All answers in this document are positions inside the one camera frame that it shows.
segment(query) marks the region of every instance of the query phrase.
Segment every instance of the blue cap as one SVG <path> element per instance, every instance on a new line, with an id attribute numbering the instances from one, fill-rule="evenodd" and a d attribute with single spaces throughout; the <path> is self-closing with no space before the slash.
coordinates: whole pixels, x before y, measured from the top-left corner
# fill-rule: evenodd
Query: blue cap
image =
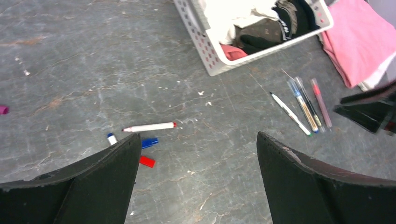
<path id="1" fill-rule="evenodd" d="M 148 148 L 158 143 L 158 138 L 145 139 L 141 141 L 141 148 Z"/>

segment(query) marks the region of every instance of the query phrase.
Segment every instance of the red cloth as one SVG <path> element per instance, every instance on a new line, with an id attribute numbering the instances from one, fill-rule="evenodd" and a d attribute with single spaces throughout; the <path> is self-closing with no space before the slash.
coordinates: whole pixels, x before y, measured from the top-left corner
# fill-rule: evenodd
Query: red cloth
<path id="1" fill-rule="evenodd" d="M 231 46 L 231 45 L 223 45 L 220 44 L 221 48 L 224 51 L 224 54 L 226 55 L 227 59 L 230 61 L 235 61 L 236 59 L 243 58 L 245 56 L 248 56 L 242 49 Z"/>

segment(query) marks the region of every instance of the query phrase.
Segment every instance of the black plastic part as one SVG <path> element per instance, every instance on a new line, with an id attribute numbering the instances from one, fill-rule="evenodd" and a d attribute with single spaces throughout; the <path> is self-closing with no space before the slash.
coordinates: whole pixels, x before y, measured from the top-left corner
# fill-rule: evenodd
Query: black plastic part
<path id="1" fill-rule="evenodd" d="M 395 119 L 396 81 L 371 91 L 342 98 L 334 111 L 369 132 L 377 133 Z"/>
<path id="2" fill-rule="evenodd" d="M 343 170 L 258 133 L 274 224 L 394 224 L 396 181 Z"/>
<path id="3" fill-rule="evenodd" d="M 139 135 L 31 181 L 0 184 L 1 224 L 124 224 Z"/>

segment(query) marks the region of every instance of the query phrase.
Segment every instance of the blue pen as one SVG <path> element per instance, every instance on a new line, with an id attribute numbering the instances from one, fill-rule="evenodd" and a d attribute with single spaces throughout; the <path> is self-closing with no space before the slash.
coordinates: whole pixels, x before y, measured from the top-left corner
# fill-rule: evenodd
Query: blue pen
<path id="1" fill-rule="evenodd" d="M 141 148 L 144 149 L 144 148 L 152 147 L 157 143 L 158 143 L 158 138 L 145 139 L 141 141 Z"/>
<path id="2" fill-rule="evenodd" d="M 293 92 L 294 96 L 296 97 L 298 103 L 300 104 L 301 109 L 303 110 L 305 117 L 307 118 L 308 123 L 310 124 L 312 131 L 314 133 L 319 133 L 318 126 L 315 123 L 315 120 L 312 117 L 312 114 L 310 113 L 307 104 L 305 103 L 303 97 L 301 96 L 300 91 L 297 88 L 296 82 L 294 79 L 290 78 L 287 82 L 289 85 L 291 91 Z"/>

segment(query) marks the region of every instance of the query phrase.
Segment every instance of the laundry basket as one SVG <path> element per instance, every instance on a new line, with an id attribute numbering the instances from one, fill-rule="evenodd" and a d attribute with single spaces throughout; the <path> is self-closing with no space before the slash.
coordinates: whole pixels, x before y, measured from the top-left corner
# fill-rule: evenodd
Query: laundry basket
<path id="1" fill-rule="evenodd" d="M 199 56 L 210 76 L 215 76 L 249 62 L 260 59 L 279 50 L 285 49 L 311 36 L 317 35 L 333 26 L 333 19 L 324 0 L 305 0 L 315 14 L 316 24 L 320 27 L 303 36 L 286 41 L 266 50 L 248 55 L 246 57 L 229 61 L 224 54 L 219 42 L 213 39 L 213 30 L 204 16 L 198 0 L 174 0 L 183 23 L 197 48 Z"/>

